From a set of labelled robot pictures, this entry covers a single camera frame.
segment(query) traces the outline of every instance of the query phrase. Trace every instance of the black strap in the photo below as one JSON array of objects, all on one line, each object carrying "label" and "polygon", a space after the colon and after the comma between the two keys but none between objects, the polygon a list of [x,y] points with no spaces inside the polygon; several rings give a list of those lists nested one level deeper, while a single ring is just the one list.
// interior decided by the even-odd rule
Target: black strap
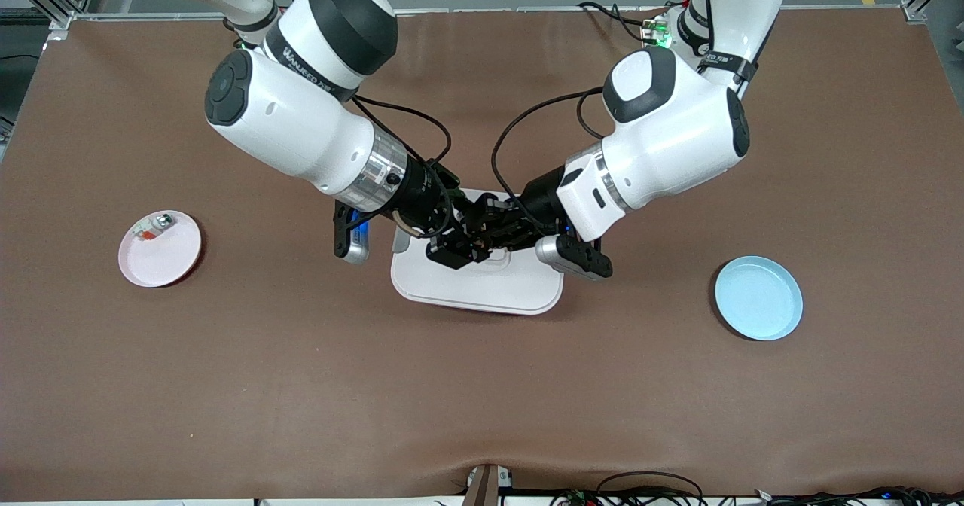
[{"label": "black strap", "polygon": [[704,17],[700,13],[696,12],[696,8],[693,5],[692,0],[689,1],[688,11],[689,11],[689,16],[692,16],[693,20],[696,21],[698,25],[702,26],[703,28],[709,28],[709,19]]},{"label": "black strap", "polygon": [[333,95],[338,101],[346,102],[358,91],[358,88],[348,90],[348,88],[331,83],[323,74],[311,67],[307,61],[304,61],[303,57],[300,57],[299,54],[295,52],[291,44],[285,39],[278,25],[271,26],[271,29],[268,29],[268,35],[265,36],[264,43],[265,46],[268,47],[268,50],[271,50],[271,53],[274,54],[275,60],[278,60],[279,64],[307,78],[307,80],[317,85],[321,90]]},{"label": "black strap", "polygon": [[702,56],[709,50],[709,39],[696,35],[696,32],[689,28],[686,23],[686,13],[679,13],[677,29],[679,30],[679,39],[689,45],[690,49],[693,50],[693,56]]},{"label": "black strap", "polygon": [[753,76],[757,74],[758,66],[750,60],[741,59],[741,57],[736,56],[736,54],[717,53],[716,50],[712,50],[712,52],[706,53],[706,56],[703,57],[703,61],[701,61],[699,65],[699,70],[706,67],[729,71],[740,79],[737,81],[737,84],[743,84],[749,83],[750,80],[752,80]]}]

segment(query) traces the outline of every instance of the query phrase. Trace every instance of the blue light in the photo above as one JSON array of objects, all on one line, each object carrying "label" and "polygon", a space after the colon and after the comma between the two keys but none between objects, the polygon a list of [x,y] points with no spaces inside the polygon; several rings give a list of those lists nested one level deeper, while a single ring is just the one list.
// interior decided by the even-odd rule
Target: blue light
[{"label": "blue light", "polygon": [[[358,220],[358,211],[354,211],[354,213],[352,213],[352,221],[355,221],[355,220]],[[354,229],[354,231],[358,231],[358,232],[361,233],[361,234],[367,233],[367,232],[368,232],[368,222],[366,221],[364,224],[359,225],[358,227],[356,227],[356,228]]]}]

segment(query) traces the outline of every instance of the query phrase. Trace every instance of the brown mat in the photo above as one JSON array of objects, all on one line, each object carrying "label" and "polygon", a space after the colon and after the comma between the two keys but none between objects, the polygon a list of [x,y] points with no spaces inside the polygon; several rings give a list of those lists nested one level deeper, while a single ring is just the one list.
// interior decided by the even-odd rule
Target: brown mat
[{"label": "brown mat", "polygon": [[[363,91],[438,116],[451,169],[493,189],[504,124],[633,49],[597,19],[405,18]],[[0,170],[4,500],[449,493],[478,462],[520,486],[629,469],[741,495],[964,486],[964,120],[898,10],[782,13],[747,159],[621,221],[616,276],[567,279],[534,318],[403,300],[388,221],[368,265],[335,259],[330,198],[204,122],[230,41],[217,22],[79,22],[41,61]],[[572,109],[517,128],[508,180],[590,144]],[[117,243],[164,208],[195,215],[206,255],[175,287],[137,288]],[[714,317],[710,279],[740,255],[799,280],[785,340]]]}]

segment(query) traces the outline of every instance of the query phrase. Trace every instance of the silver joint ring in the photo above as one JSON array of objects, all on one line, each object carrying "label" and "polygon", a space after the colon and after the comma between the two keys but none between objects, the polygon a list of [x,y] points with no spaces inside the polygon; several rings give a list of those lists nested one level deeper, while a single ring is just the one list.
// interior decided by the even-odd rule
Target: silver joint ring
[{"label": "silver joint ring", "polygon": [[402,143],[375,127],[375,139],[365,166],[349,186],[334,195],[339,200],[364,213],[385,206],[405,178],[407,153]]},{"label": "silver joint ring", "polygon": [[612,180],[612,174],[609,173],[609,167],[606,165],[606,156],[603,156],[603,142],[597,142],[595,145],[590,146],[588,149],[579,152],[575,156],[569,157],[566,160],[566,164],[569,164],[571,160],[576,158],[582,158],[584,156],[592,156],[596,160],[596,172],[599,173],[602,183],[606,185],[606,191],[609,192],[609,196],[612,200],[619,205],[619,208],[623,210],[624,213],[629,213],[633,211],[633,207],[627,204],[626,200],[623,200],[622,195],[619,194],[619,190],[616,189],[616,183]]}]

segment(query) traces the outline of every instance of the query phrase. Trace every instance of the wire bundle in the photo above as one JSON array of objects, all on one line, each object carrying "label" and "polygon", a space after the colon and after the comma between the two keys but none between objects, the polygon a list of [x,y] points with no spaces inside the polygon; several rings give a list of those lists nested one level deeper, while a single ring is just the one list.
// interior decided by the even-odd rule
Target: wire bundle
[{"label": "wire bundle", "polygon": [[[402,143],[402,146],[405,147],[406,152],[409,153],[410,156],[412,156],[417,162],[421,163],[425,167],[425,170],[427,171],[427,173],[430,174],[430,176],[435,180],[435,183],[438,184],[438,187],[441,189],[441,196],[445,201],[445,219],[441,222],[441,226],[438,226],[437,229],[435,229],[434,231],[426,231],[424,233],[419,233],[417,231],[414,231],[412,227],[410,227],[409,225],[406,225],[405,222],[402,221],[401,216],[397,212],[392,213],[392,217],[395,219],[395,223],[398,224],[399,227],[402,228],[403,231],[405,231],[407,234],[417,239],[431,239],[432,237],[438,237],[438,235],[443,234],[445,230],[448,229],[449,224],[451,224],[452,218],[455,217],[455,210],[454,210],[454,207],[452,206],[452,198],[448,194],[448,190],[445,189],[445,184],[441,182],[441,177],[438,176],[438,173],[433,166],[435,163],[441,162],[441,159],[443,159],[445,155],[448,154],[448,151],[452,149],[452,133],[448,131],[448,128],[446,128],[442,122],[438,121],[436,118],[433,118],[433,116],[424,114],[424,112],[419,111],[419,109],[416,109],[416,108],[405,107],[405,105],[396,105],[396,104],[392,104],[392,102],[383,102],[383,101],[373,100],[363,96],[359,96],[358,94],[355,94],[355,96],[352,97],[352,102],[354,102],[355,107],[357,107],[358,110],[362,112],[362,114],[364,114],[365,116],[368,116],[368,119],[371,120],[373,124],[381,128],[383,132],[388,133],[390,136],[395,138],[397,142]],[[410,146],[409,143],[406,143],[405,140],[400,138],[400,136],[398,136],[396,132],[393,132],[392,129],[390,129],[389,126],[385,125],[385,123],[382,122],[377,116],[375,116],[375,114],[372,114],[372,111],[369,111],[369,109],[365,107],[365,104],[374,105],[374,107],[390,108],[390,109],[393,109],[393,111],[407,112],[407,114],[414,114],[416,116],[419,116],[419,118],[422,118],[423,120],[427,120],[431,122],[445,136],[445,147],[441,149],[441,153],[438,154],[438,156],[435,159],[425,160],[423,156],[421,156],[419,152],[416,151],[416,149]],[[358,220],[355,222],[358,222],[358,225],[361,225],[365,221],[368,221],[370,219],[371,217],[367,217],[367,218],[359,217]],[[349,224],[347,228],[354,229],[355,227],[357,227],[357,225],[353,225],[355,224],[355,222],[352,222],[351,224]]]},{"label": "wire bundle", "polygon": [[767,500],[768,506],[867,506],[862,499],[899,500],[902,506],[964,506],[964,491],[951,493],[932,493],[918,488],[905,486],[879,486],[871,491],[858,492],[854,495],[830,495],[819,492],[815,495],[800,496],[772,496]]}]

